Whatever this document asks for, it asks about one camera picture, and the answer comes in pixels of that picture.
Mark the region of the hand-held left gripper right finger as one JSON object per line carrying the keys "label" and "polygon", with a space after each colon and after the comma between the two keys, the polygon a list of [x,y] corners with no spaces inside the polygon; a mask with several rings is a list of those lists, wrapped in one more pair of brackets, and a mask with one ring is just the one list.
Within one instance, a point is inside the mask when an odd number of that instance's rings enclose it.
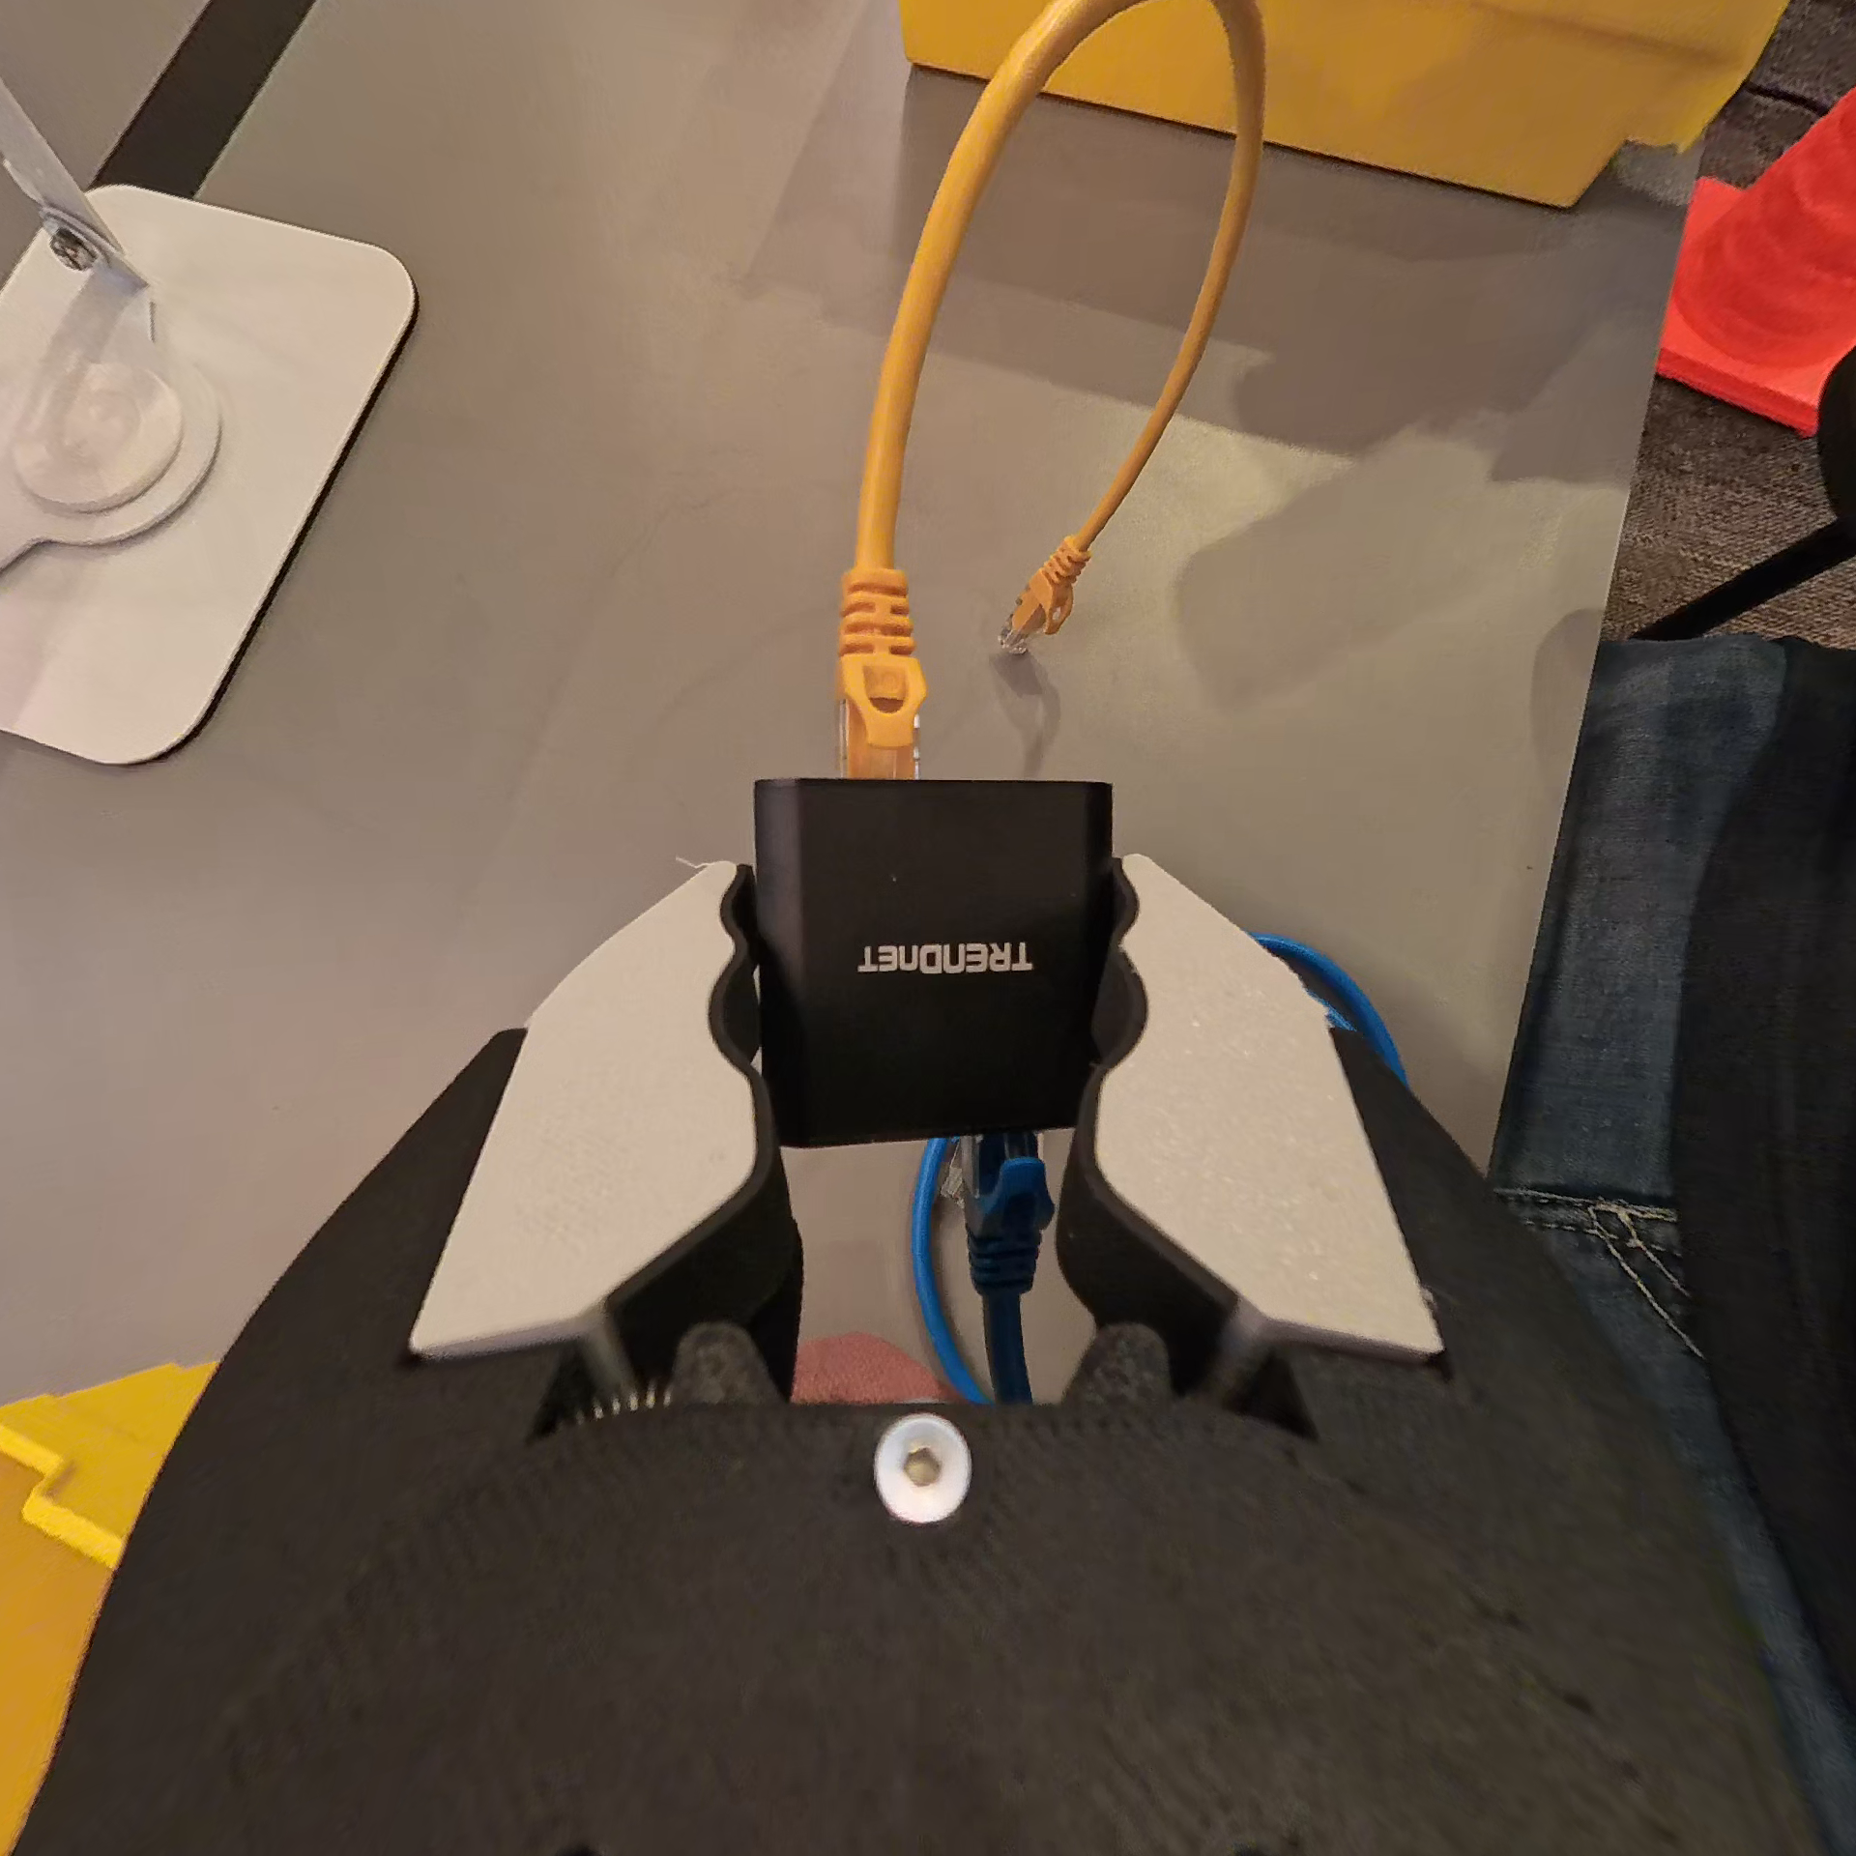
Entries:
{"label": "hand-held left gripper right finger", "polygon": [[1099,1329],[1143,1324],[1186,1399],[1281,1352],[1445,1354],[1323,1003],[1150,855],[1114,865],[1099,1059],[1054,1257]]}

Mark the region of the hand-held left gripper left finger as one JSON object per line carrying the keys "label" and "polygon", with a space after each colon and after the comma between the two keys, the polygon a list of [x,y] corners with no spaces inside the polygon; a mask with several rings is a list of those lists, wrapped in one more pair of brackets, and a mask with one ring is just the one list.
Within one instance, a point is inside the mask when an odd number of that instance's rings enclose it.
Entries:
{"label": "hand-held left gripper left finger", "polygon": [[803,1235],[756,1066],[752,903],[745,865],[702,865],[530,1012],[417,1357],[570,1345],[603,1395],[648,1395],[685,1332],[737,1321],[792,1385]]}

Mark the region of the black network switch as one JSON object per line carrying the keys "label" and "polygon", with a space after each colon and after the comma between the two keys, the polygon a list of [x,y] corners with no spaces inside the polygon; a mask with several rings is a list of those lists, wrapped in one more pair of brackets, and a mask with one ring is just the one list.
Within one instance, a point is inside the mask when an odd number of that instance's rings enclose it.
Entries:
{"label": "black network switch", "polygon": [[1103,780],[756,781],[785,1147],[1073,1127],[1113,939]]}

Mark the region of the yellow divided plastic bin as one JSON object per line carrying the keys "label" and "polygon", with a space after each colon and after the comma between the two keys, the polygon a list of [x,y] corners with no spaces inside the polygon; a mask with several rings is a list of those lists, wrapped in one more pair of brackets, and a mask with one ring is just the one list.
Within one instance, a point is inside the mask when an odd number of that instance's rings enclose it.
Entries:
{"label": "yellow divided plastic bin", "polygon": [[[1688,148],[1791,2],[1256,2],[1265,143],[1530,204],[1625,148]],[[1045,2],[900,2],[915,67],[988,79]],[[1213,2],[1141,2],[1047,81],[1064,102],[1234,128]]]}

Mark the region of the person's left hand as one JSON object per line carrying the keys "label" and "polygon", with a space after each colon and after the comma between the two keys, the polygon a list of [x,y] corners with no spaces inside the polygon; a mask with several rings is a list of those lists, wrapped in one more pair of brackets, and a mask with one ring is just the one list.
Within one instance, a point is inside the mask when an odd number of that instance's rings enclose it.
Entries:
{"label": "person's left hand", "polygon": [[797,1354],[797,1405],[942,1405],[951,1395],[934,1368],[882,1336],[815,1336]]}

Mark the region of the white board stand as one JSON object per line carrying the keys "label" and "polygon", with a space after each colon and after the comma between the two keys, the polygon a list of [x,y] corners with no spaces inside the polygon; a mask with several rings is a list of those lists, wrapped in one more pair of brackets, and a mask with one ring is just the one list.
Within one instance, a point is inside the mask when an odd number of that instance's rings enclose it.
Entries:
{"label": "white board stand", "polygon": [[39,237],[3,277],[3,736],[102,767],[198,733],[417,314],[398,255],[85,193],[3,89]]}

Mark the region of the orange traffic cone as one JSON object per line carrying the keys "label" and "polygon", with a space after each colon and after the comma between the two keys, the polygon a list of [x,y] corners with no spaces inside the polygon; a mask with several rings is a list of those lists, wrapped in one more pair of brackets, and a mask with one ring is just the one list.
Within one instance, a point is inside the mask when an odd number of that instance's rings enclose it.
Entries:
{"label": "orange traffic cone", "polygon": [[1657,375],[1819,431],[1853,350],[1853,95],[1745,189],[1701,175],[1686,207]]}

